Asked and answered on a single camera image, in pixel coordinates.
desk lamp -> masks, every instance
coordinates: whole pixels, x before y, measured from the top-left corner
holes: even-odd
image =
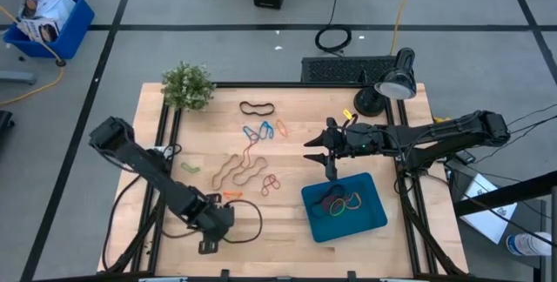
[[[394,67],[385,72],[374,86],[369,85],[363,72],[364,84],[367,87],[354,97],[356,111],[366,117],[376,117],[385,109],[386,97],[397,100],[415,97],[416,80],[412,68],[415,56],[410,48],[399,50]]]

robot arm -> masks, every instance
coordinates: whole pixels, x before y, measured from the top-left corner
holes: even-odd
[[[419,174],[438,159],[457,151],[477,145],[502,146],[510,138],[509,131],[500,114],[476,111],[455,120],[418,127],[405,125],[371,125],[345,123],[337,126],[329,117],[327,129],[317,138],[304,144],[306,147],[324,146],[328,155],[304,155],[325,166],[325,175],[331,181],[337,179],[335,159],[384,155],[398,157],[404,173]],[[437,142],[424,149],[418,144]]]
[[[231,206],[217,207],[212,198],[205,196],[193,186],[173,181],[165,170],[163,153],[146,151],[134,141],[133,128],[123,119],[109,117],[91,134],[89,145],[101,156],[111,161],[129,165],[155,189],[160,191],[169,210],[188,227],[203,233],[199,242],[199,253],[214,253],[218,242],[234,224],[234,209]]]

blue plastic tray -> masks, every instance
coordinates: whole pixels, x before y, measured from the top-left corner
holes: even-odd
[[[77,48],[84,40],[95,13],[85,0],[73,0],[76,5],[68,16],[66,24],[62,28],[58,39],[54,43],[47,43],[62,59],[72,59]],[[16,24],[12,24],[3,37],[4,42],[15,45],[29,57],[51,57],[54,56],[41,44],[31,42],[27,35],[20,31]]]
[[[361,207],[356,210],[345,210],[339,216],[333,217],[320,205],[315,205],[333,185],[342,185],[346,195],[357,191],[362,199]],[[313,239],[318,243],[379,228],[387,223],[385,210],[369,173],[341,178],[335,182],[306,186],[302,189],[302,198]]]

wooden tabletop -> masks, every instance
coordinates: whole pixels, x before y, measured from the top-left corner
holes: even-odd
[[[144,84],[133,121],[136,140],[142,146],[151,146],[157,132],[163,96],[160,84]],[[157,275],[218,276],[222,269],[229,269],[234,277],[330,277],[341,278],[347,271],[355,271],[359,278],[412,277],[406,232],[399,195],[393,189],[395,171],[393,159],[382,156],[340,159],[337,161],[339,177],[361,172],[372,175],[379,198],[386,211],[386,226],[361,232],[325,243],[315,243],[307,222],[300,191],[304,186],[326,181],[325,168],[301,157],[306,153],[325,152],[325,148],[306,148],[303,143],[317,137],[325,129],[325,119],[334,117],[341,124],[346,120],[342,111],[353,110],[352,100],[356,89],[219,89],[204,112],[184,112],[178,131],[178,144],[183,146],[174,159],[171,177],[186,185],[193,185],[205,193],[215,192],[211,187],[212,176],[232,154],[242,154],[249,140],[242,132],[248,125],[258,129],[263,121],[275,127],[274,139],[261,141],[251,148],[252,158],[264,157],[268,166],[243,186],[236,186],[228,177],[219,191],[241,191],[242,199],[255,203],[264,218],[261,236],[247,244],[231,245],[222,242],[219,251],[212,255],[199,255],[201,234],[186,238],[162,237],[158,254]],[[274,103],[271,116],[246,116],[238,108],[241,101]],[[398,121],[396,104],[393,106]],[[419,84],[418,95],[406,101],[406,113],[411,126],[432,122],[426,90]],[[171,116],[169,114],[165,135],[168,140]],[[288,130],[283,137],[276,129],[280,119]],[[386,115],[360,117],[359,122],[386,124]],[[186,162],[201,171],[195,174],[180,168]],[[236,177],[238,182],[249,174]],[[435,164],[430,173],[444,177],[443,168]],[[278,190],[271,189],[269,196],[261,195],[264,176],[274,174],[281,183]],[[118,192],[133,178],[123,172]],[[423,196],[432,235],[446,254],[467,271],[460,242],[453,205],[446,185],[429,178],[421,179]],[[129,244],[138,229],[139,214],[144,199],[145,181],[132,187],[116,210],[111,240],[107,252],[109,264]],[[250,238],[258,230],[258,215],[248,205],[235,205],[235,225],[227,234],[228,239]],[[167,212],[164,229],[170,234],[187,232],[184,224]],[[416,232],[421,271],[427,272],[423,241]],[[142,267],[146,267],[146,254],[151,242],[145,242]]]

potted plant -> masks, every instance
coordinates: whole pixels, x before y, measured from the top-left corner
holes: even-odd
[[[203,110],[216,87],[209,76],[205,67],[180,61],[176,68],[163,73],[162,92],[166,103],[175,109]]]

